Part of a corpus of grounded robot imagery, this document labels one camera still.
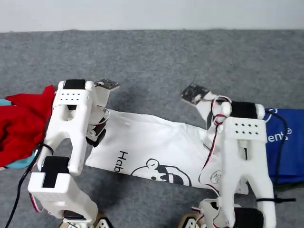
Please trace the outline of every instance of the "wooden base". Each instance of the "wooden base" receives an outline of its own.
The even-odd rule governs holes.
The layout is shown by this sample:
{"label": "wooden base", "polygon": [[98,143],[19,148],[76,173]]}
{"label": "wooden base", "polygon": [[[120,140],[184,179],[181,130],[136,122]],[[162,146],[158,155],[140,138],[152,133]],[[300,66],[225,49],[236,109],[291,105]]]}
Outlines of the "wooden base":
{"label": "wooden base", "polygon": [[198,213],[185,215],[180,221],[180,224],[177,226],[177,228],[200,228],[202,225],[201,220],[197,222],[196,226],[194,226],[195,220],[198,218],[198,216]]}

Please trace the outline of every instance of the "white plastic part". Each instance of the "white plastic part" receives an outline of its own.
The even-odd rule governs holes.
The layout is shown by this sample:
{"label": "white plastic part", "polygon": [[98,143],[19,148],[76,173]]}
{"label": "white plastic part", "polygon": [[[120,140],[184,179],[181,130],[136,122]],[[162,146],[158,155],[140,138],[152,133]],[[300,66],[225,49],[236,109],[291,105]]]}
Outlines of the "white plastic part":
{"label": "white plastic part", "polygon": [[78,188],[70,174],[59,173],[54,188],[43,188],[44,178],[44,172],[32,173],[28,183],[28,191],[40,201],[51,215],[62,219],[63,211],[70,210],[83,215],[86,220],[64,219],[64,222],[94,223],[98,213],[97,205]]}
{"label": "white plastic part", "polygon": [[[259,198],[274,198],[272,182],[268,176],[266,158],[266,123],[264,120],[229,117],[223,123],[222,177],[220,182],[221,209],[228,226],[235,224],[234,194],[242,177],[245,177]],[[239,140],[247,140],[248,160],[240,154]],[[276,227],[275,203],[257,203],[264,214],[264,227]]]}
{"label": "white plastic part", "polygon": [[185,228],[200,228],[200,226],[198,224],[195,224],[195,219],[193,219],[193,218],[190,218],[184,227]]}
{"label": "white plastic part", "polygon": [[[61,81],[44,143],[55,150],[65,138],[70,138],[73,150],[68,169],[77,176],[82,172],[85,159],[86,131],[93,101],[96,101],[95,87],[92,81],[86,82],[85,90],[63,89],[63,86],[64,81]],[[70,111],[67,105],[77,105],[76,110]],[[40,171],[47,156],[51,156],[50,150],[43,147],[37,162]]]}
{"label": "white plastic part", "polygon": [[[112,81],[104,80],[104,82],[112,85]],[[32,173],[28,191],[56,218],[62,219],[63,211],[70,210],[86,219],[82,221],[64,219],[63,222],[74,222],[80,228],[93,228],[92,224],[98,213],[97,205],[77,187],[72,176],[80,175],[82,172],[89,123],[98,123],[104,117],[105,113],[98,105],[105,106],[110,91],[119,85],[115,83],[111,88],[105,88],[95,86],[92,81],[86,81],[85,89],[64,89],[64,85],[65,81],[61,81],[58,85],[44,143],[55,150],[65,138],[71,139],[73,150],[68,164],[69,174],[59,173],[54,188],[43,188],[46,174]],[[76,109],[69,110],[68,105],[76,105]],[[44,159],[51,155],[50,150],[43,147],[37,163],[40,171]]]}
{"label": "white plastic part", "polygon": [[[220,210],[218,212],[217,209],[213,208],[211,203],[217,202],[216,199],[204,199],[199,203],[199,209],[204,213],[203,223],[207,225],[208,228],[213,228],[213,219],[217,216],[214,220],[214,223],[217,227],[225,227],[226,220],[223,212]],[[235,208],[240,208],[241,206],[238,204],[234,204]]]}
{"label": "white plastic part", "polygon": [[232,110],[231,104],[229,102],[223,102],[220,107],[221,107],[221,113],[226,117],[229,117]]}
{"label": "white plastic part", "polygon": [[265,116],[265,108],[261,104],[256,104],[256,114],[257,118],[262,120]]}
{"label": "white plastic part", "polygon": [[100,219],[99,222],[97,223],[96,228],[110,228],[110,225],[105,219]]}

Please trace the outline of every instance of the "wire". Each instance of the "wire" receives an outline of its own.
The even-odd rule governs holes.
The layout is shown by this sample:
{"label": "wire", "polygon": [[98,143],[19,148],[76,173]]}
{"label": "wire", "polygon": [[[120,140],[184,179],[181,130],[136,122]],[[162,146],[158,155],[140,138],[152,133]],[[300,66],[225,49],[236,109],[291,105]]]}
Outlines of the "wire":
{"label": "wire", "polygon": [[103,119],[104,119],[103,121],[101,121],[99,123],[89,123],[89,125],[99,126],[99,125],[102,125],[102,124],[106,123],[110,118],[110,111],[107,108],[104,108],[102,106],[97,106],[97,107],[103,108],[103,112],[104,112],[104,115],[106,116],[106,118],[103,117]]}
{"label": "wire", "polygon": [[74,224],[68,222],[69,225],[71,225],[72,227],[78,228],[77,226],[75,226]]}
{"label": "wire", "polygon": [[215,193],[216,193],[216,195],[219,197],[219,191],[215,188],[215,187],[213,187],[211,184],[206,184],[209,188],[211,188],[211,190],[213,190]]}
{"label": "wire", "polygon": [[211,113],[212,113],[212,116],[214,116],[214,114],[213,114],[213,108],[214,108],[214,104],[215,104],[215,102],[217,101],[217,100],[219,100],[219,99],[224,99],[225,101],[228,101],[229,103],[232,103],[232,100],[229,98],[229,97],[227,97],[227,96],[221,96],[221,95],[219,95],[219,96],[216,96],[212,101],[211,101]]}
{"label": "wire", "polygon": [[36,211],[37,213],[43,212],[44,207],[42,207],[42,209],[39,209],[39,207],[38,207],[38,205],[37,205],[37,202],[36,202],[36,200],[35,200],[35,197],[34,197],[33,194],[30,193],[30,192],[29,192],[29,198],[30,198],[30,201],[31,201],[32,204],[33,204],[33,207],[34,207],[35,211]]}
{"label": "wire", "polygon": [[218,127],[219,127],[221,124],[223,124],[223,122],[218,123],[218,125],[217,125],[216,128],[215,128],[215,133],[214,133],[214,138],[213,138],[213,141],[212,141],[212,146],[211,146],[211,148],[210,148],[208,157],[207,157],[207,159],[206,159],[206,161],[205,161],[205,164],[204,164],[202,170],[206,167],[206,165],[208,164],[208,162],[209,162],[211,156],[213,155],[213,151],[214,151],[214,149],[215,149],[215,142],[216,142],[217,135],[218,135]]}
{"label": "wire", "polygon": [[[213,113],[214,104],[215,104],[215,102],[216,102],[217,100],[219,100],[220,98],[221,98],[221,99],[224,99],[225,101],[228,101],[229,103],[232,103],[232,101],[231,101],[231,99],[230,99],[229,97],[227,97],[227,96],[221,96],[221,95],[216,96],[216,97],[211,101],[211,106],[210,106],[210,108],[211,108],[211,114],[212,114],[212,122],[213,122],[213,124],[214,124],[216,127],[215,127],[215,133],[214,133],[214,137],[213,137],[213,141],[212,141],[212,146],[211,146],[211,148],[210,148],[208,157],[207,157],[207,159],[206,159],[206,161],[205,161],[205,164],[204,164],[202,170],[206,167],[206,165],[208,164],[209,160],[211,159],[211,157],[212,157],[212,155],[213,155],[213,152],[214,152],[214,149],[215,149],[215,142],[216,142],[216,138],[217,138],[217,134],[218,134],[218,127],[219,127],[221,124],[223,124],[224,121],[225,121],[225,119],[227,118],[224,114],[216,114],[216,115],[214,115],[214,113]],[[217,121],[217,119],[218,119],[219,117],[224,118],[224,120],[221,121],[221,122]]]}
{"label": "wire", "polygon": [[14,217],[14,214],[15,214],[15,211],[16,211],[16,208],[17,208],[17,205],[18,205],[18,202],[19,202],[19,198],[20,198],[21,186],[22,186],[22,184],[23,184],[25,178],[27,177],[27,175],[28,175],[28,174],[31,172],[31,170],[33,169],[33,167],[34,167],[34,165],[35,165],[35,163],[36,163],[36,161],[37,161],[37,159],[38,159],[38,157],[39,157],[39,155],[40,155],[40,153],[41,153],[41,151],[42,151],[42,148],[43,148],[43,147],[50,148],[51,151],[52,151],[52,153],[54,153],[53,149],[52,149],[50,146],[48,146],[48,145],[46,145],[46,144],[43,143],[43,142],[44,142],[44,139],[45,139],[45,137],[46,137],[46,132],[47,132],[47,129],[48,129],[48,124],[49,124],[50,117],[48,118],[47,123],[46,123],[46,125],[45,125],[45,129],[44,129],[44,131],[43,131],[42,140],[40,141],[40,143],[39,143],[39,144],[36,146],[36,148],[35,148],[35,150],[37,150],[37,153],[36,153],[36,155],[35,155],[33,161],[32,161],[32,162],[30,163],[30,165],[27,167],[27,169],[25,170],[25,172],[23,173],[22,177],[21,177],[20,180],[19,180],[18,187],[17,187],[16,200],[15,200],[13,209],[11,210],[11,213],[10,213],[10,216],[9,216],[9,220],[8,220],[8,222],[7,222],[6,225],[5,225],[5,228],[8,228],[8,227],[9,227],[9,225],[10,225],[10,223],[11,223],[13,217]]}
{"label": "wire", "polygon": [[197,223],[198,223],[204,216],[205,216],[205,215],[202,214],[202,215],[200,215],[200,216],[195,220],[194,227],[196,227]]}
{"label": "wire", "polygon": [[283,123],[283,126],[284,126],[284,134],[283,134],[283,138],[281,140],[281,144],[279,146],[278,155],[277,155],[276,164],[275,164],[275,179],[274,179],[274,196],[275,196],[275,199],[273,201],[275,203],[295,202],[296,198],[289,198],[289,199],[278,198],[277,197],[277,191],[276,191],[278,183],[279,183],[279,177],[280,177],[282,149],[283,149],[283,146],[284,146],[284,143],[285,143],[285,140],[286,140],[286,136],[287,136],[287,133],[288,133],[288,124],[287,124],[286,120],[283,117],[281,117],[279,114],[273,113],[269,110],[265,110],[265,112],[268,113],[268,114],[274,115],[276,118],[281,120],[282,123]]}

